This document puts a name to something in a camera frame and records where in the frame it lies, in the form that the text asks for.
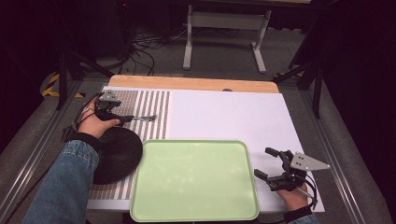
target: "black wrist strap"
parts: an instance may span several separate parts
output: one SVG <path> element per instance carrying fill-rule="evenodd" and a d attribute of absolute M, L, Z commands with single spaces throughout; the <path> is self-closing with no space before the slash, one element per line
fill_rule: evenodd
<path fill-rule="evenodd" d="M 87 133 L 73 133 L 70 137 L 70 141 L 71 140 L 79 140 L 85 142 L 93 147 L 96 152 L 98 152 L 102 148 L 102 143 L 99 141 L 99 139 Z"/>
<path fill-rule="evenodd" d="M 285 218 L 286 223 L 290 223 L 295 219 L 298 219 L 300 217 L 306 217 L 312 215 L 311 208 L 309 206 L 299 208 L 294 211 L 290 211 L 288 213 L 285 213 L 283 217 Z"/>

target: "tape mark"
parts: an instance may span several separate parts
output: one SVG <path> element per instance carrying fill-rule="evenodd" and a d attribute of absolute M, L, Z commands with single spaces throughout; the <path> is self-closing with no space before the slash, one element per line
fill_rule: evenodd
<path fill-rule="evenodd" d="M 50 79 L 49 84 L 47 85 L 46 89 L 41 93 L 43 96 L 54 96 L 54 97 L 59 97 L 60 93 L 57 91 L 52 91 L 53 86 L 55 85 L 56 81 L 59 79 L 59 74 L 53 75 L 53 77 Z M 77 98 L 84 98 L 85 93 L 83 92 L 78 92 L 76 93 L 75 97 Z"/>

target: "hand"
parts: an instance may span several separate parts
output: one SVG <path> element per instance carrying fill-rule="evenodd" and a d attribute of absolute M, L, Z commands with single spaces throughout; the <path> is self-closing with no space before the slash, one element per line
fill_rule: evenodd
<path fill-rule="evenodd" d="M 305 183 L 303 184 L 301 189 L 307 191 Z M 299 208 L 308 206 L 308 198 L 297 189 L 294 189 L 292 191 L 282 189 L 278 190 L 276 193 L 283 199 L 289 211 L 294 211 Z"/>
<path fill-rule="evenodd" d="M 79 124 L 78 133 L 87 133 L 96 138 L 100 138 L 105 130 L 116 126 L 120 123 L 120 121 L 118 119 L 102 121 L 98 117 L 96 117 L 96 115 L 94 114 L 94 109 L 95 102 L 97 100 L 98 97 L 95 97 L 87 104 L 86 108 L 89 108 L 89 110 L 82 116 L 81 120 L 83 121 Z"/>

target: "metal frame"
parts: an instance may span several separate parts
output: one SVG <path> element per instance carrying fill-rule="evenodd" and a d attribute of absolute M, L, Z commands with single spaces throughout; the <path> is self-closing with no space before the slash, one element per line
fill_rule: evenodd
<path fill-rule="evenodd" d="M 80 81 L 73 81 L 69 90 L 70 95 L 75 95 L 78 92 L 80 84 Z M 67 110 L 67 107 L 70 105 L 70 102 L 72 100 L 73 97 L 69 97 L 60 110 L 55 110 L 52 118 L 49 121 L 49 125 L 43 132 L 38 143 L 35 145 L 32 154 L 30 155 L 27 162 L 23 165 L 21 170 L 18 172 L 17 178 L 14 181 L 11 189 L 0 204 L 0 223 L 5 223 L 14 207 L 18 204 L 18 200 L 22 196 L 26 186 L 32 178 L 32 175 L 35 172 L 37 165 L 40 163 L 41 158 L 44 156 L 49 141 L 55 133 L 56 128 L 58 127 L 62 117 Z"/>
<path fill-rule="evenodd" d="M 322 143 L 323 152 L 326 160 L 332 167 L 332 176 L 334 178 L 335 184 L 338 187 L 340 195 L 343 198 L 344 204 L 346 205 L 346 210 L 349 213 L 350 219 L 353 223 L 365 224 L 366 221 L 364 220 L 361 209 L 359 208 L 355 196 L 352 193 L 352 189 L 350 187 L 350 184 L 348 183 L 346 175 L 344 174 L 341 164 L 338 162 L 335 152 L 332 149 L 332 144 L 327 137 L 326 132 L 324 131 L 320 119 L 317 119 L 312 109 L 310 109 L 310 96 L 307 91 L 300 91 L 300 94 L 303 98 L 304 105 L 309 113 L 309 117 L 311 118 L 311 121 L 313 122 L 315 129 L 317 130 L 317 134 L 320 138 L 320 142 Z"/>
<path fill-rule="evenodd" d="M 192 5 L 189 5 L 189 13 L 187 17 L 187 43 L 184 52 L 183 69 L 189 70 L 191 67 L 192 54 L 192 27 L 212 27 L 212 28 L 229 28 L 258 30 L 258 37 L 255 42 L 251 43 L 254 57 L 260 73 L 265 73 L 265 65 L 262 60 L 260 47 L 265 35 L 265 31 L 270 20 L 271 10 L 266 10 L 265 15 L 242 15 L 227 13 L 209 13 L 209 12 L 193 12 Z"/>

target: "denim sleeve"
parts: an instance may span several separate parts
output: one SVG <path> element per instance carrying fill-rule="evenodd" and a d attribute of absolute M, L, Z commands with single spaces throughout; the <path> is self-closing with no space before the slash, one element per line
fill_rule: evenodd
<path fill-rule="evenodd" d="M 319 224 L 319 220 L 315 215 L 308 215 L 289 222 L 289 224 Z"/>
<path fill-rule="evenodd" d="M 22 223 L 85 223 L 98 161 L 97 153 L 89 144 L 79 140 L 66 143 Z"/>

